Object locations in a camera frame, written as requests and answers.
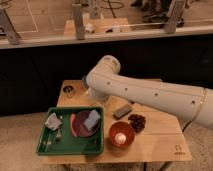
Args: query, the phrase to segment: table leg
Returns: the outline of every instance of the table leg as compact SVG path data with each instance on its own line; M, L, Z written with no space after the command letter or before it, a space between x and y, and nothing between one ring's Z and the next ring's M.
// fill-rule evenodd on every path
M166 170L170 165L172 164L172 162L165 162L161 168L159 169L159 171L164 171Z
M143 164L143 171L146 171L146 168L147 168L147 162L144 162L144 164Z
M69 164L62 164L61 165L66 171L70 171L70 165Z

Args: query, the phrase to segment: black surface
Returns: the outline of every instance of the black surface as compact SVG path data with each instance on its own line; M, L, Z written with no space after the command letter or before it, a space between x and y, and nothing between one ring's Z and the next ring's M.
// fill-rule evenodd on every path
M63 80L81 79L104 55L121 75L213 88L213 35L0 50L0 115L55 106Z

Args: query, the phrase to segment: wooden surface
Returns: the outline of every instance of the wooden surface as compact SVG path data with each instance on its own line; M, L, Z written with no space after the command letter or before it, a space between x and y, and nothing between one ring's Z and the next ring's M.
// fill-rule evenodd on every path
M122 32L131 31L126 18L116 19L83 19L84 26L90 23L94 26L94 34L103 34L113 26L121 26ZM75 35L74 20L67 20L64 28L64 35Z
M46 164L71 163L125 163L125 162L152 162L152 161L185 161L191 160L191 153L182 134L180 125L175 116L156 109L133 104L131 113L146 117L145 129L135 136L132 145L126 150L112 146L109 141L109 128L116 122L112 113L128 103L125 99L110 96L106 103L92 101L81 81L64 81L63 86L72 85L75 93L69 98L62 90L58 99L58 107L68 106L102 106L104 108L104 151L100 155L67 155L44 157ZM128 115L121 120L127 121Z

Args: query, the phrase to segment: wooden bowl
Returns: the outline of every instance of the wooden bowl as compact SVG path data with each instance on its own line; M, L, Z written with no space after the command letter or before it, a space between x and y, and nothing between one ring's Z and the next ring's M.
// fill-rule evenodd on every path
M120 121L110 127L109 138L114 146L126 148L132 144L135 132L130 124Z

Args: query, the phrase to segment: red plate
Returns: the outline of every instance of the red plate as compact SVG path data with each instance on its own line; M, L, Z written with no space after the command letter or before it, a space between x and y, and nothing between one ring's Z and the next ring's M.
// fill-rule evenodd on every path
M89 137L93 135L99 128L100 121L91 131L88 131L84 126L84 121L89 117L90 112L90 110L83 110L77 113L75 119L73 120L73 129L79 137Z

